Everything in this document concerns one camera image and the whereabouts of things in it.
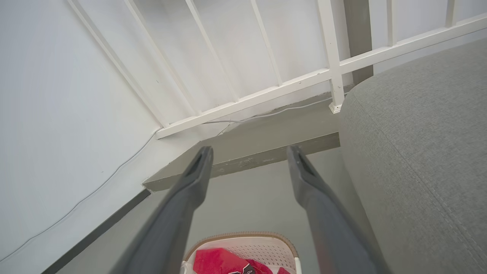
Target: white wire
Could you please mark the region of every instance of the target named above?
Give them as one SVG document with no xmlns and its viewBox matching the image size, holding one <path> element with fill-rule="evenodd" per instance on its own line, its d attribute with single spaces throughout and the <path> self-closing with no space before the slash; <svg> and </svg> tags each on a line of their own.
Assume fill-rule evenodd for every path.
<svg viewBox="0 0 487 274">
<path fill-rule="evenodd" d="M 277 115 L 279 113 L 283 113 L 286 110 L 309 107 L 309 106 L 312 106 L 312 105 L 315 105 L 315 104 L 318 104 L 318 103 L 322 103 L 322 102 L 328 101 L 330 99 L 331 99 L 331 97 L 330 98 L 327 98 L 327 99 L 324 99 L 324 100 L 321 100 L 321 101 L 317 101 L 317 102 L 311 103 L 311 104 L 307 104 L 307 105 L 304 105 L 304 106 L 300 106 L 300 107 L 285 108 L 285 109 L 283 109 L 281 111 L 278 111 L 276 113 L 271 113 L 271 114 L 266 114 L 266 115 L 259 115 L 259 116 L 250 117 L 250 118 L 247 118 L 247 119 L 243 119 L 242 121 L 236 121 L 236 120 L 220 120 L 220 121 L 210 121 L 210 122 L 206 122 L 206 123 L 203 123 L 203 124 L 213 124 L 213 123 L 245 123 L 247 121 L 250 121 L 250 120 L 253 120 L 253 119 L 257 119 L 257 118 L 264 118 L 264 117 L 274 116 L 274 115 Z"/>
</svg>

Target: laundry basket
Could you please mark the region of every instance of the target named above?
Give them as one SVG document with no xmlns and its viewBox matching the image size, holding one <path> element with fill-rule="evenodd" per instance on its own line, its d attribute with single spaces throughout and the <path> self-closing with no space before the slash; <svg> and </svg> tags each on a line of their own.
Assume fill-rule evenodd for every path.
<svg viewBox="0 0 487 274">
<path fill-rule="evenodd" d="M 301 274 L 300 259 L 293 244 L 284 236 L 272 232 L 237 232 L 205 238 L 186 254 L 180 274 L 194 274 L 196 251 L 212 248 L 224 248 L 242 259 L 258 261 L 275 274 L 280 267 L 290 274 Z"/>
</svg>

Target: gray floor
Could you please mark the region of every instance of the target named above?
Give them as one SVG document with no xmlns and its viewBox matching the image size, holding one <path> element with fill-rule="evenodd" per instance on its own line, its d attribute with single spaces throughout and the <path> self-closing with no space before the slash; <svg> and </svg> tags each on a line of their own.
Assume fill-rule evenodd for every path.
<svg viewBox="0 0 487 274">
<path fill-rule="evenodd" d="M 378 249 L 340 148 L 308 157 Z M 144 200 L 58 273 L 108 273 L 165 193 L 157 192 Z M 238 231 L 284 235 L 298 250 L 303 273 L 319 273 L 306 212 L 294 199 L 287 161 L 213 178 L 205 202 L 194 214 L 187 250 L 207 236 Z"/>
</svg>

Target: gray fabric upholstery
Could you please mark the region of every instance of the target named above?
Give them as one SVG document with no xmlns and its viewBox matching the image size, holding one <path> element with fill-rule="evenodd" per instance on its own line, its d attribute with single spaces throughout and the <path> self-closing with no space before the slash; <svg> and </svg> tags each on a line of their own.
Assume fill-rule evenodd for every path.
<svg viewBox="0 0 487 274">
<path fill-rule="evenodd" d="M 339 134 L 393 273 L 487 273 L 487 39 L 359 84 Z"/>
</svg>

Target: white wall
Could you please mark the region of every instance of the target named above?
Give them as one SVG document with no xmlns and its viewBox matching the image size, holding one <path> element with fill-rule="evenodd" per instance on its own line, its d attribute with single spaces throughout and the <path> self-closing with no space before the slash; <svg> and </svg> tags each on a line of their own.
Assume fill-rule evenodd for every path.
<svg viewBox="0 0 487 274">
<path fill-rule="evenodd" d="M 80 2 L 160 111 L 170 121 L 187 117 L 175 84 L 150 52 L 124 2 Z M 158 30 L 154 32 L 158 43 L 173 58 L 202 107 L 222 104 L 226 88 L 211 61 L 206 61 L 201 37 L 190 27 L 194 22 L 187 8 L 177 6 L 180 2 L 184 3 L 164 1 L 162 16 L 160 10 L 150 8 L 159 1 L 139 4 L 149 24 Z M 265 55 L 261 52 L 257 59 L 249 59 L 254 51 L 265 50 L 258 39 L 251 38 L 258 32 L 253 29 L 255 23 L 242 16 L 238 19 L 245 21 L 245 27 L 237 21 L 231 25 L 240 10 L 234 7 L 241 1 L 223 5 L 212 16 L 209 8 L 215 3 L 197 1 L 196 5 L 239 93 L 243 96 L 273 84 Z M 258 3 L 284 79 L 325 66 L 314 3 Z M 249 5 L 242 10 L 248 12 Z M 276 7 L 284 12 L 281 17 L 274 13 Z M 342 9 L 339 1 L 334 1 L 334 7 Z M 345 30 L 343 15 L 336 20 L 341 21 L 337 30 Z M 225 125 L 201 125 L 152 140 L 82 201 L 137 152 L 159 125 L 66 1 L 2 1 L 0 25 L 0 273 L 40 273 L 137 195 L 145 178 Z M 311 27 L 305 35 L 284 35 L 288 30 L 298 33 L 305 25 Z M 348 41 L 346 35 L 340 37 L 341 54 L 346 58 Z M 326 91 L 329 85 L 322 83 L 231 117 L 249 117 Z"/>
<path fill-rule="evenodd" d="M 413 37 L 427 31 L 443 27 L 447 10 L 447 0 L 397 0 L 398 40 Z M 372 49 L 387 45 L 386 0 L 369 0 Z M 458 1 L 458 21 L 487 12 L 485 0 Z M 374 74 L 455 46 L 487 38 L 487 29 L 467 34 L 440 44 L 429 46 L 374 65 Z"/>
</svg>

